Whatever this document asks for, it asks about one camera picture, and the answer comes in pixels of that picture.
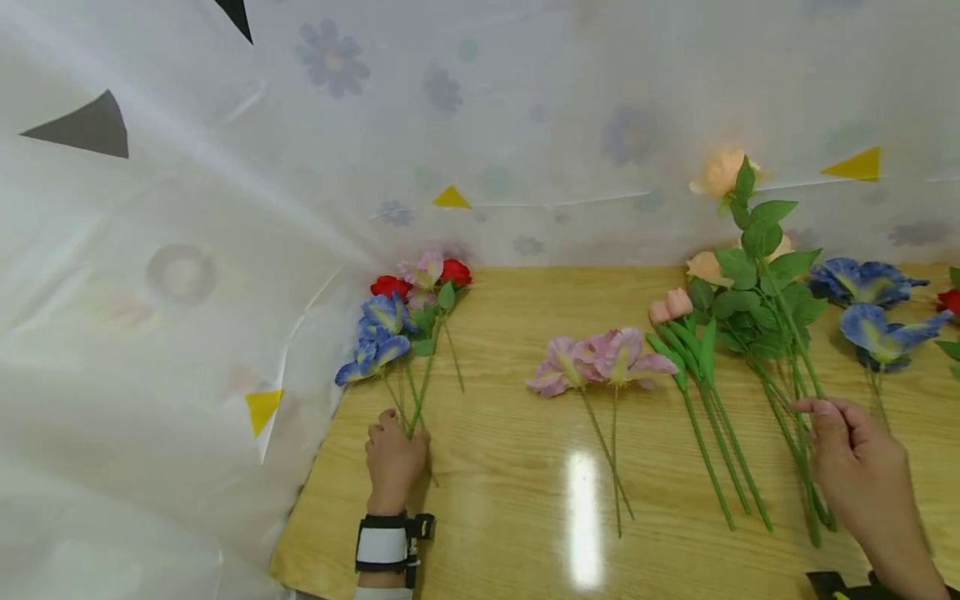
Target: pink flower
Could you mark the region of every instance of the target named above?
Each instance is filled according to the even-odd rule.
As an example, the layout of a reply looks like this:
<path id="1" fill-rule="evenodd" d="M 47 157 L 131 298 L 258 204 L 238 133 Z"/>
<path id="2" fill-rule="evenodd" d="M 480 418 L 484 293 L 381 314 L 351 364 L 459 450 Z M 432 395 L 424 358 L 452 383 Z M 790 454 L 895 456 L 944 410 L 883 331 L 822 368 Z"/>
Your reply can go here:
<path id="1" fill-rule="evenodd" d="M 666 308 L 671 319 L 679 319 L 684 315 L 693 314 L 693 301 L 682 287 L 666 293 Z"/>
<path id="2" fill-rule="evenodd" d="M 643 336 L 636 327 L 614 329 L 607 335 L 593 354 L 592 366 L 614 386 L 624 386 L 637 381 L 646 372 L 674 374 L 677 366 L 660 354 L 640 356 Z"/>
<path id="3" fill-rule="evenodd" d="M 670 316 L 670 309 L 666 307 L 666 302 L 663 300 L 655 300 L 650 304 L 650 323 L 653 325 L 664 324 L 667 321 L 671 321 L 673 318 Z"/>
<path id="4" fill-rule="evenodd" d="M 739 148 L 721 148 L 713 153 L 707 159 L 697 179 L 690 182 L 690 191 L 701 196 L 709 196 L 714 200 L 722 200 L 736 187 L 736 176 L 740 173 L 743 156 L 743 150 Z M 750 166 L 755 172 L 760 170 L 759 165 L 752 160 Z"/>
<path id="5" fill-rule="evenodd" d="M 584 373 L 587 365 L 574 358 L 578 345 L 573 338 L 557 336 L 546 344 L 546 360 L 537 368 L 527 386 L 543 397 L 562 394 L 570 388 L 583 389 L 587 385 Z"/>
<path id="6" fill-rule="evenodd" d="M 444 272 L 444 256 L 435 250 L 428 250 L 420 257 L 416 267 L 408 262 L 401 262 L 400 272 L 403 280 L 412 283 L 414 287 L 432 291 Z"/>

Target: yellow triangle flag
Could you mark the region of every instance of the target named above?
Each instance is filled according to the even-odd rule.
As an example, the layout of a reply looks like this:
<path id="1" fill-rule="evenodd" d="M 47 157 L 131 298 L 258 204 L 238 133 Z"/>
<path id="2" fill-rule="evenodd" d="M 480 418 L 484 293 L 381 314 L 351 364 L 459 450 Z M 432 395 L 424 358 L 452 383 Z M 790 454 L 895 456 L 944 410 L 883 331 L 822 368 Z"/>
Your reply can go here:
<path id="1" fill-rule="evenodd" d="M 267 426 L 267 421 L 276 412 L 282 397 L 283 390 L 247 394 L 247 408 L 250 410 L 250 425 L 253 427 L 254 437 L 260 435 Z"/>
<path id="2" fill-rule="evenodd" d="M 433 204 L 437 206 L 444 206 L 446 208 L 473 208 L 470 206 L 469 202 L 464 200 L 464 197 L 460 195 L 460 192 L 457 191 L 457 188 L 452 185 L 443 192 L 440 193 L 440 196 L 437 197 L 437 200 L 433 201 Z"/>
<path id="3" fill-rule="evenodd" d="M 880 147 L 874 146 L 820 172 L 847 180 L 879 181 Z"/>

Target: wrist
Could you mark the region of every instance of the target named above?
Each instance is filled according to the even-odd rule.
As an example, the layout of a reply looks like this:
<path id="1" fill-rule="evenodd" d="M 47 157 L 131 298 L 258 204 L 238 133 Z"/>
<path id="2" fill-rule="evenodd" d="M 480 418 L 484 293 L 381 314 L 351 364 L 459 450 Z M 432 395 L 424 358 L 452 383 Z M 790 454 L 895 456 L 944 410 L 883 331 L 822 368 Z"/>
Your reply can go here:
<path id="1" fill-rule="evenodd" d="M 367 514 L 371 516 L 397 516 L 406 508 L 406 498 L 398 494 L 374 492 L 367 500 Z"/>

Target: white curtain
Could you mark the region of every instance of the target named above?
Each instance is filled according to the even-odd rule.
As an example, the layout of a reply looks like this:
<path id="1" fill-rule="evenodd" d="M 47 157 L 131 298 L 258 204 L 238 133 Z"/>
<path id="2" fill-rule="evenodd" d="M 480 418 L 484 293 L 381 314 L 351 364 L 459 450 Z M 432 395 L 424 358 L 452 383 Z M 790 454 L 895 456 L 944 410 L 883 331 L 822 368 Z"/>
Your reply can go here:
<path id="1" fill-rule="evenodd" d="M 678 263 L 732 235 L 686 187 L 727 143 L 802 201 L 801 245 L 960 254 L 953 0 L 246 14 L 252 43 L 214 0 L 0 0 L 2 597 L 282 596 L 397 257 Z M 820 174 L 875 146 L 879 181 Z M 432 204 L 450 185 L 472 209 Z M 280 389 L 254 432 L 246 395 Z"/>

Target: sleeve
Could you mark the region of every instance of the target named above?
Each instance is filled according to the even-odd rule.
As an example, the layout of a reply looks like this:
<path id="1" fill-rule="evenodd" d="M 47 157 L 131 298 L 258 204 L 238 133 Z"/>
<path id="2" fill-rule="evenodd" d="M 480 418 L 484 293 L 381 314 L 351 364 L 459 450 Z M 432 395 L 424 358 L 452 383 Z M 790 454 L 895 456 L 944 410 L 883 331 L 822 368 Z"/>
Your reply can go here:
<path id="1" fill-rule="evenodd" d="M 414 591 L 407 588 L 357 588 L 353 600 L 413 600 Z"/>

